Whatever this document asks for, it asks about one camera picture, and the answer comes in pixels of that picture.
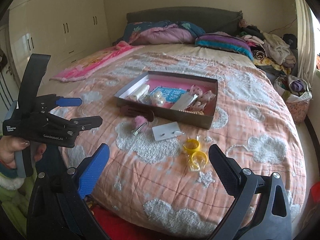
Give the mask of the left hand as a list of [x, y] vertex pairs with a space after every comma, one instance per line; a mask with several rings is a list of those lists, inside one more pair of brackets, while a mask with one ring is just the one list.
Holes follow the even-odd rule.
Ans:
[[22, 151], [30, 146], [30, 142], [12, 136], [3, 136], [0, 141], [1, 163], [10, 169], [16, 168], [15, 152]]

